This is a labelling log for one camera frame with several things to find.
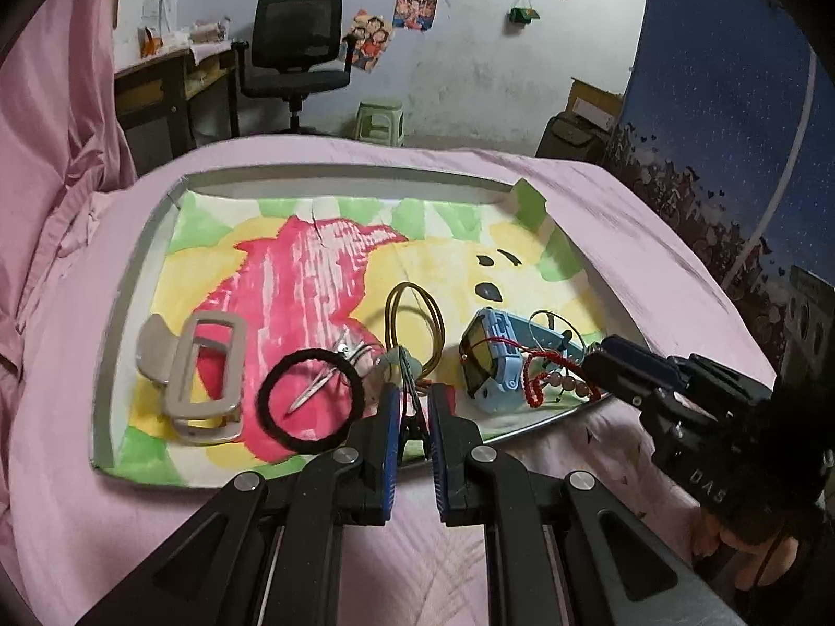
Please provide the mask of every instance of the tray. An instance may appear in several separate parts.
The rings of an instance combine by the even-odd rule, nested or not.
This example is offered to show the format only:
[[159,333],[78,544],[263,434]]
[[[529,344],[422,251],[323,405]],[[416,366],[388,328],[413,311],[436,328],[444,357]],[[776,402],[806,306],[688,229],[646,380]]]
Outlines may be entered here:
[[[480,412],[462,391],[458,365],[458,341],[476,310],[492,305],[527,316],[548,308],[587,343],[615,331],[636,338],[622,306],[523,180],[511,188],[460,174],[350,165],[196,173],[153,211],[114,302],[93,399],[93,467],[135,483],[196,488],[221,487],[245,470],[266,477],[300,470],[307,456],[288,455],[259,435],[251,412],[246,420],[260,381],[288,352],[331,347],[343,326],[383,341],[383,302],[402,280],[439,302],[447,339],[433,376],[459,389],[457,413],[476,420],[489,442],[547,426],[585,402],[566,393],[537,410]],[[486,300],[476,284],[491,284],[500,300]],[[411,295],[402,304],[398,335],[426,359],[419,304]],[[177,441],[160,416],[160,389],[136,369],[137,335],[149,314],[160,313],[178,333],[195,309],[249,313],[245,431],[236,443]],[[210,375],[195,374],[193,397],[207,399],[207,386]],[[287,430],[328,432],[341,401],[337,380],[330,391],[330,400],[317,395],[296,412]],[[410,444],[406,462],[419,453]]]

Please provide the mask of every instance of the starry sky print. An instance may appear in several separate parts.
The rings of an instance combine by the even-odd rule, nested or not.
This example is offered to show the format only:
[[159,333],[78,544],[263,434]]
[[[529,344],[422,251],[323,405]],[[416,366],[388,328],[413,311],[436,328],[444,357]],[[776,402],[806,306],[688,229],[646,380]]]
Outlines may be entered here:
[[[803,33],[767,0],[648,0],[621,124],[657,137],[658,164],[692,166],[706,191],[722,189],[723,222],[740,223],[749,237],[786,166],[808,68]],[[774,251],[766,263],[775,271],[797,263],[835,282],[828,209],[835,88],[818,64],[803,147],[764,234]]]
[[[765,213],[803,110],[810,48],[769,0],[647,0],[607,167],[722,281]],[[835,87],[820,63],[792,178],[726,292],[779,369],[792,265],[835,284]]]

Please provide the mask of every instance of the red string bracelet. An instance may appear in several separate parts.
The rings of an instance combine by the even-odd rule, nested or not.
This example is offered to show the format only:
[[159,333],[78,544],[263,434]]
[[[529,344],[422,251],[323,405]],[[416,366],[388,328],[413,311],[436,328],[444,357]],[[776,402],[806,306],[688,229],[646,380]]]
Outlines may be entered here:
[[515,348],[518,348],[523,353],[527,353],[528,357],[525,358],[524,366],[522,367],[522,390],[524,391],[524,398],[525,401],[533,408],[536,409],[540,407],[542,403],[545,401],[545,396],[542,392],[542,387],[544,386],[545,381],[550,376],[548,372],[542,371],[538,373],[536,376],[531,378],[530,372],[530,363],[534,358],[544,358],[550,362],[555,363],[556,365],[560,365],[565,367],[565,369],[569,369],[570,371],[574,372],[580,379],[586,382],[586,385],[589,387],[589,400],[590,401],[597,401],[600,399],[600,389],[596,387],[594,384],[590,382],[586,378],[586,373],[583,372],[583,368],[580,367],[575,361],[568,359],[564,355],[561,355],[557,351],[546,351],[541,350],[540,348],[528,348],[527,346],[523,346],[522,344],[517,343],[512,339],[507,339],[504,336],[487,336],[485,339],[481,339],[474,343],[470,348],[475,348],[477,345],[486,344],[488,341],[496,341],[500,344],[507,344],[512,345]]

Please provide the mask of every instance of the metal screw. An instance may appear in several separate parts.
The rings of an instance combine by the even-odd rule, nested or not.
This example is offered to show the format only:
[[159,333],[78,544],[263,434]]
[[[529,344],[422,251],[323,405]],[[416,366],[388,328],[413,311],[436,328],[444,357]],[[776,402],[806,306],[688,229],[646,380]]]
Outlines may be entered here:
[[353,447],[340,447],[333,452],[333,461],[337,463],[349,464],[356,462],[360,458],[360,453]]
[[594,476],[591,473],[586,471],[574,471],[569,476],[569,483],[571,483],[571,487],[583,491],[589,491],[592,487],[594,487],[594,483],[597,480],[594,480]]
[[477,462],[482,463],[490,463],[496,460],[496,451],[493,447],[488,447],[487,445],[473,447],[473,451],[470,452],[470,455]]
[[252,471],[241,473],[235,478],[235,489],[238,491],[252,491],[258,487],[260,477]]

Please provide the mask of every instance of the chair backrest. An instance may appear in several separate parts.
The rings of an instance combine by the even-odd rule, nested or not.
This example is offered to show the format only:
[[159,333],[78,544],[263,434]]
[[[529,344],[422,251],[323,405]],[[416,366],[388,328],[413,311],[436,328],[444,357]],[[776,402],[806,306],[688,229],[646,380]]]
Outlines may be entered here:
[[258,0],[252,65],[308,70],[339,55],[342,0]]

